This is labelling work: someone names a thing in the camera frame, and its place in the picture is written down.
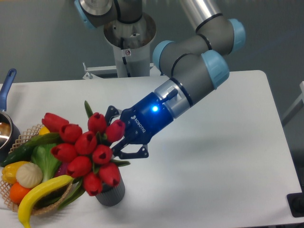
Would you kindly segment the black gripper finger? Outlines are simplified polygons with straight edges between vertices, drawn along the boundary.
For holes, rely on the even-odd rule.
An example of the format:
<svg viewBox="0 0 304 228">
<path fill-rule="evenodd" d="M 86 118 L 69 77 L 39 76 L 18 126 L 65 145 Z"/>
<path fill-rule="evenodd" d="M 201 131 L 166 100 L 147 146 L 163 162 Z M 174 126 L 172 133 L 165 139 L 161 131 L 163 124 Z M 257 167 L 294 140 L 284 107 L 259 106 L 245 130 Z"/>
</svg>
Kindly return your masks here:
<svg viewBox="0 0 304 228">
<path fill-rule="evenodd" d="M 146 144 L 129 144 L 127 139 L 122 139 L 112 147 L 113 156 L 119 159 L 143 159 L 149 157 Z"/>
<path fill-rule="evenodd" d="M 112 120 L 118 116 L 120 116 L 122 113 L 122 110 L 117 109 L 113 105 L 108 106 L 107 111 L 104 115 L 107 126 L 109 126 L 112 122 Z"/>
</svg>

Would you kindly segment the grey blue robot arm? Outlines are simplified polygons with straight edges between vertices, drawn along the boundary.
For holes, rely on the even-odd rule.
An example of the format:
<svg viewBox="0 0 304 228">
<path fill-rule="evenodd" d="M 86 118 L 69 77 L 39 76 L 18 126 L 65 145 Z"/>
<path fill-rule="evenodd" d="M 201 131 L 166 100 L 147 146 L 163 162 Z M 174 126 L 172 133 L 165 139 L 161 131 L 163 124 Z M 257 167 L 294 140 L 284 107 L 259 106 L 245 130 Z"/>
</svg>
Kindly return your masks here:
<svg viewBox="0 0 304 228">
<path fill-rule="evenodd" d="M 76 0 L 74 4 L 87 27 L 104 28 L 118 77 L 148 76 L 151 65 L 168 77 L 131 108 L 108 108 L 108 122 L 119 117 L 125 123 L 125 135 L 113 147 L 113 155 L 120 159 L 148 157 L 147 145 L 155 134 L 228 79 L 223 57 L 246 41 L 243 25 L 224 18 L 212 0 L 181 1 L 196 34 L 179 43 L 163 41 L 154 51 L 150 44 L 156 25 L 143 12 L 140 0 Z"/>
</svg>

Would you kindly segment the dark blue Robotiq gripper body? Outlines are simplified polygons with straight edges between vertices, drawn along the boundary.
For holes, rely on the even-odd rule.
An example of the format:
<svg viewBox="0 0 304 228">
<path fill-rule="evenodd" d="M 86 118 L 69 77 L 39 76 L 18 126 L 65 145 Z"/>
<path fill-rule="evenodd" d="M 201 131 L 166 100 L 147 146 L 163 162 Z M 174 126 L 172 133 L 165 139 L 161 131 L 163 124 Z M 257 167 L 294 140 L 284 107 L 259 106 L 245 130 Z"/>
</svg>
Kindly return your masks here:
<svg viewBox="0 0 304 228">
<path fill-rule="evenodd" d="M 125 123 L 127 144 L 148 144 L 151 138 L 173 121 L 159 97 L 151 92 L 134 106 L 124 109 L 120 120 Z"/>
</svg>

